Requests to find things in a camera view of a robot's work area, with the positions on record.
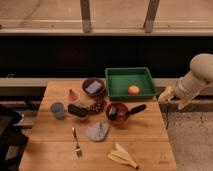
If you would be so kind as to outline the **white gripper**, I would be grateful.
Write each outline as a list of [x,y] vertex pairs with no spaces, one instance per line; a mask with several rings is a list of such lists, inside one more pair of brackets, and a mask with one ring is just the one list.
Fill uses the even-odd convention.
[[181,77],[175,84],[174,89],[172,86],[167,86],[165,90],[159,95],[159,101],[171,101],[175,96],[180,100],[178,110],[184,109],[193,98],[195,98],[200,91],[200,82],[194,77]]

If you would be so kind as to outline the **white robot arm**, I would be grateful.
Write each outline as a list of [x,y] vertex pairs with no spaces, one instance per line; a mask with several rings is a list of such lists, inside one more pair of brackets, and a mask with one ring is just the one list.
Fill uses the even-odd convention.
[[191,59],[190,71],[167,86],[158,100],[170,102],[177,97],[180,99],[178,109],[182,110],[210,84],[213,84],[213,54],[201,53]]

